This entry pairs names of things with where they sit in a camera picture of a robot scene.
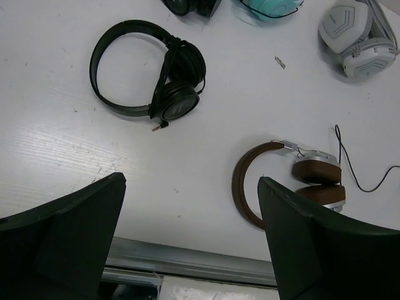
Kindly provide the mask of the brown and silver headphones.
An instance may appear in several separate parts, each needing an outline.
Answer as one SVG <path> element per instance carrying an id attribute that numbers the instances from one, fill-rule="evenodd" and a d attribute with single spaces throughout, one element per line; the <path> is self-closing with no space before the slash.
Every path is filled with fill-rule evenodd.
<path id="1" fill-rule="evenodd" d="M 264 153 L 296 153 L 297 158 L 292 165 L 291 175 L 296 180 L 308 184 L 307 187 L 298 189 L 296 194 L 337 213 L 343 210 L 343 206 L 346 203 L 346 190 L 342 184 L 342 155 L 345 155 L 347 159 L 356 186 L 364 193 L 373 193 L 376 191 L 384 182 L 389 172 L 399 167 L 398 165 L 389 167 L 376 187 L 370 190 L 362 188 L 350 162 L 349 154 L 342 142 L 339 126 L 335 125 L 334 130 L 339 143 L 338 157 L 323 151 L 305 150 L 300 148 L 296 143 L 278 140 L 260 144 L 247 151 L 235 165 L 231 180 L 232 198 L 242 218 L 256 228 L 264 229 L 263 220 L 249 207 L 244 190 L 245 176 L 251 163 Z"/>

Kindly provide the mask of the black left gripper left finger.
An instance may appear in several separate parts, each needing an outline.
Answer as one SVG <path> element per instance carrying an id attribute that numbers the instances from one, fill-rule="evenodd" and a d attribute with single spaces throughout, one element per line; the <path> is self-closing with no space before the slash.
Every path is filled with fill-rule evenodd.
<path id="1" fill-rule="evenodd" d="M 1 218 L 1 299 L 97 299 L 126 178 Z"/>

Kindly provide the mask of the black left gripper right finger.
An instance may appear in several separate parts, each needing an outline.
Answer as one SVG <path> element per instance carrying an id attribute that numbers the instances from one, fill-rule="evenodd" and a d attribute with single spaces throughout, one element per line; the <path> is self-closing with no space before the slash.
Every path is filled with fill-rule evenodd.
<path id="1" fill-rule="evenodd" d="M 399 231 L 334 212 L 270 177 L 257 194 L 281 299 L 399 298 Z"/>

